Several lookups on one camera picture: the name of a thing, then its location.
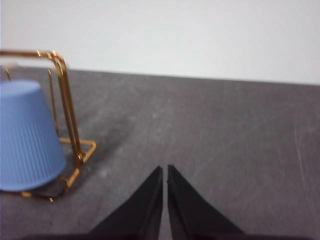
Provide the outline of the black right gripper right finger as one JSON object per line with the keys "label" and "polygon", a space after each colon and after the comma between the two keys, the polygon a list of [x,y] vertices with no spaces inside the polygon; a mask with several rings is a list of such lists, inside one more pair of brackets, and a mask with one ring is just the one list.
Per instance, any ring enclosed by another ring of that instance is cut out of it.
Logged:
{"label": "black right gripper right finger", "polygon": [[246,233],[210,205],[170,164],[167,206],[174,240],[235,240]]}

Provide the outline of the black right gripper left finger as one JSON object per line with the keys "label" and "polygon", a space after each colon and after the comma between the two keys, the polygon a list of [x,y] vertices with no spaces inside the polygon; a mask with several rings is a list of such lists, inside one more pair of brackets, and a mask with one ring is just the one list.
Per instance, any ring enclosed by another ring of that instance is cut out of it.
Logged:
{"label": "black right gripper left finger", "polygon": [[94,227],[95,240],[157,240],[163,211],[163,169],[157,166],[138,189]]}

